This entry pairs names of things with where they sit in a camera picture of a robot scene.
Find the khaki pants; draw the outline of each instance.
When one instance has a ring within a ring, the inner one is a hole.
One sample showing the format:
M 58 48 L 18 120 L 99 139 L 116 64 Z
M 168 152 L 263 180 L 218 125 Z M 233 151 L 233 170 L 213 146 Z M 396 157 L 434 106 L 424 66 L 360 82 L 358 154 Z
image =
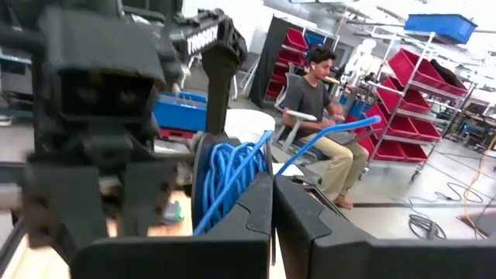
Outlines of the khaki pants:
M 300 140 L 308 143 L 315 136 L 316 134 L 312 134 Z M 320 190 L 331 201 L 338 195 L 346 195 L 365 168 L 369 157 L 368 151 L 358 143 L 341 145 L 326 137 L 320 138 L 314 147 L 331 158 L 322 177 Z

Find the black curtain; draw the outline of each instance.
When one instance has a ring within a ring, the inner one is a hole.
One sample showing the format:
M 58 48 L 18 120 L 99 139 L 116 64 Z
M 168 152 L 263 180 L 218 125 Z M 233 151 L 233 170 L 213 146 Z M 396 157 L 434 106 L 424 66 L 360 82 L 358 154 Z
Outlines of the black curtain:
M 262 103 L 265 99 L 267 86 L 270 82 L 272 70 L 277 62 L 277 55 L 281 51 L 281 46 L 286 39 L 288 28 L 294 27 L 289 22 L 272 17 L 270 22 L 267 38 L 263 45 L 262 54 L 258 63 L 253 83 L 250 89 L 250 100 L 259 108 L 262 108 Z

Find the skeleton model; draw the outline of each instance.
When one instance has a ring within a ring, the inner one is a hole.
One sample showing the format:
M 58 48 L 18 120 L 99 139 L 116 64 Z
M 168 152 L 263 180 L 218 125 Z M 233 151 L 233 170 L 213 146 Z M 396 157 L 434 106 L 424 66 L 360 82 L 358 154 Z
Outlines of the skeleton model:
M 377 44 L 374 40 L 365 39 L 356 48 L 355 54 L 346 65 L 346 72 L 351 72 L 348 84 L 356 85 L 359 77 L 369 72 L 374 61 L 372 50 L 376 45 Z

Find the man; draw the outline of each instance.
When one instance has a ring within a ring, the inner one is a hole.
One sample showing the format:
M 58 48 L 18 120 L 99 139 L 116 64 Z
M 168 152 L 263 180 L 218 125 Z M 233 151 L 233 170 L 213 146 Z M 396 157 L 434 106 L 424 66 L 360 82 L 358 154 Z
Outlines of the man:
M 296 138 L 303 142 L 310 142 L 320 130 L 336 124 L 334 120 L 322 119 L 324 109 L 334 119 L 343 120 L 341 106 L 331 102 L 322 82 L 328 76 L 335 58 L 335 54 L 328 47 L 314 48 L 307 57 L 308 73 L 288 88 L 282 103 L 282 120 L 286 126 L 292 127 L 296 123 L 296 119 L 287 113 L 289 110 L 317 118 L 316 122 L 301 124 Z M 321 191 L 337 205 L 351 209 L 353 203 L 346 194 L 365 168 L 369 156 L 367 150 L 358 143 L 343 146 L 326 137 L 319 139 L 314 147 L 330 158 L 329 167 L 320 184 Z

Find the man's foot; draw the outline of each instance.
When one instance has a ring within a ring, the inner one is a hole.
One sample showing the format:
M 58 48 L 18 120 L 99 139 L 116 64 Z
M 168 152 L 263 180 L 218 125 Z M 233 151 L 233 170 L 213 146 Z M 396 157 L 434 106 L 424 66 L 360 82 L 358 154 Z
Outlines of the man's foot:
M 343 195 L 339 195 L 334 203 L 342 208 L 353 209 L 353 202 Z

